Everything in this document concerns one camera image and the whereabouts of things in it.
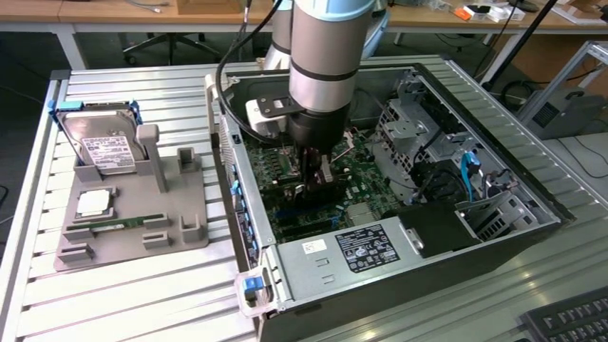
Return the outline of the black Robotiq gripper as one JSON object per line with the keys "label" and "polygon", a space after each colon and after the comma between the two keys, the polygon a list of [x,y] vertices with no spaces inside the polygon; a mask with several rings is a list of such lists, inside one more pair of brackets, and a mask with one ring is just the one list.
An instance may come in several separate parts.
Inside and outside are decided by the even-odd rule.
{"label": "black Robotiq gripper", "polygon": [[290,114],[288,132],[295,141],[304,184],[330,165],[334,147],[343,138],[350,107],[330,112],[304,109]]}

